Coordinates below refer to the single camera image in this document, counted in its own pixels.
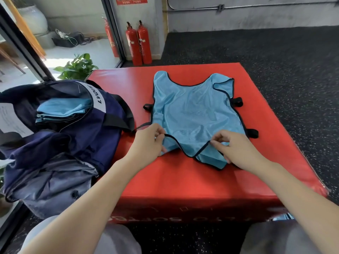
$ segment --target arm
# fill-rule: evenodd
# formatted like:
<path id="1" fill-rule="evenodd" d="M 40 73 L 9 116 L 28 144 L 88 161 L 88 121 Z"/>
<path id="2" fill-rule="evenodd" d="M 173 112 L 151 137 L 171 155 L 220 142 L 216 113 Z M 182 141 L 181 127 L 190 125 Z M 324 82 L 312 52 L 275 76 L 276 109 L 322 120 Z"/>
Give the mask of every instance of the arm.
<path id="1" fill-rule="evenodd" d="M 222 130 L 210 143 L 224 154 L 228 163 L 264 181 L 323 254 L 338 253 L 339 206 L 312 191 L 281 165 L 263 157 L 243 134 Z"/>
<path id="2" fill-rule="evenodd" d="M 139 170 L 154 161 L 161 151 L 166 151 L 162 146 L 164 133 L 158 124 L 139 130 L 126 156 L 115 162 L 92 188 L 42 230 L 20 253 L 94 253 L 127 183 Z"/>

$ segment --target red fire extinguisher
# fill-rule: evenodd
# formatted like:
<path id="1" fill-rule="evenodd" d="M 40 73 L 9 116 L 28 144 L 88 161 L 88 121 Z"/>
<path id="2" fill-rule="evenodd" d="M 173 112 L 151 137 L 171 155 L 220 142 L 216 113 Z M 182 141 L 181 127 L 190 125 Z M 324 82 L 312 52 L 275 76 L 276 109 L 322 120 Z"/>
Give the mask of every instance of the red fire extinguisher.
<path id="1" fill-rule="evenodd" d="M 144 64 L 152 63 L 152 55 L 150 53 L 150 40 L 148 38 L 148 30 L 142 25 L 141 20 L 139 20 L 138 28 L 138 38 L 142 54 L 142 61 Z"/>
<path id="2" fill-rule="evenodd" d="M 127 30 L 126 30 L 127 41 L 129 45 L 129 50 L 132 55 L 132 61 L 134 66 L 142 65 L 142 58 L 139 48 L 137 31 L 132 28 L 129 22 L 127 22 Z"/>
<path id="3" fill-rule="evenodd" d="M 111 48 L 112 48 L 114 57 L 118 58 L 119 57 L 119 53 L 118 53 L 118 50 L 117 50 L 117 48 L 115 46 L 113 35 L 112 35 L 111 29 L 109 28 L 109 25 L 108 25 L 108 21 L 104 17 L 102 17 L 102 18 L 105 20 L 105 31 L 106 31 L 106 34 L 108 36 L 108 40 L 111 43 Z"/>

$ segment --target glass door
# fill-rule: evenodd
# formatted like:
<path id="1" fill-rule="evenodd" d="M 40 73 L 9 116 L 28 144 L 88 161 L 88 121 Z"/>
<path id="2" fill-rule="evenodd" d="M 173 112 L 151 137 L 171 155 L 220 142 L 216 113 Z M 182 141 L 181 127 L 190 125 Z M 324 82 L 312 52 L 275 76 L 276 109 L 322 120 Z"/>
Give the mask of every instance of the glass door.
<path id="1" fill-rule="evenodd" d="M 0 0 L 0 4 L 35 51 L 40 67 L 56 80 L 84 80 L 91 71 L 117 68 L 125 59 L 110 0 Z M 0 37 L 0 91 L 41 81 L 15 44 Z"/>

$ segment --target concrete wall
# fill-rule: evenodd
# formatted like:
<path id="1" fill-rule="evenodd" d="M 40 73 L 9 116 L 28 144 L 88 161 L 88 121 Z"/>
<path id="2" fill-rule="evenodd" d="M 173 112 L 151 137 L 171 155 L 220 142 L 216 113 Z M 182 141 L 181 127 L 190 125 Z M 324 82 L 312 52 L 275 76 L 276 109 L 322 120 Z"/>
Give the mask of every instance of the concrete wall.
<path id="1" fill-rule="evenodd" d="M 160 59 L 165 45 L 163 15 L 161 0 L 147 0 L 144 4 L 117 5 L 113 0 L 114 12 L 118 24 L 118 30 L 124 46 L 127 59 L 131 59 L 128 41 L 126 38 L 126 22 L 129 21 L 134 29 L 138 29 L 138 21 L 141 20 L 148 29 L 150 49 L 153 59 Z"/>
<path id="2" fill-rule="evenodd" d="M 199 8 L 225 4 L 226 7 L 269 4 L 305 3 L 336 0 L 169 0 L 175 9 Z M 339 7 L 333 4 L 253 7 L 168 13 L 169 32 L 193 32 L 232 29 L 312 27 L 339 25 Z"/>
<path id="3" fill-rule="evenodd" d="M 49 27 L 65 33 L 106 35 L 101 0 L 28 0 L 42 11 Z"/>

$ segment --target stack of blue bibs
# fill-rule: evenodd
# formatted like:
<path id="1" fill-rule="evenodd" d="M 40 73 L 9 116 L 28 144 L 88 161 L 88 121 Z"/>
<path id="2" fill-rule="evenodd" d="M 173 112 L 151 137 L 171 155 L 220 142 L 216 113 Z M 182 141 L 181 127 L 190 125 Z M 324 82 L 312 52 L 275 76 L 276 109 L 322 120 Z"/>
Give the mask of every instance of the stack of blue bibs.
<path id="1" fill-rule="evenodd" d="M 35 123 L 70 123 L 83 116 L 91 107 L 91 99 L 82 98 L 51 98 L 37 108 Z"/>

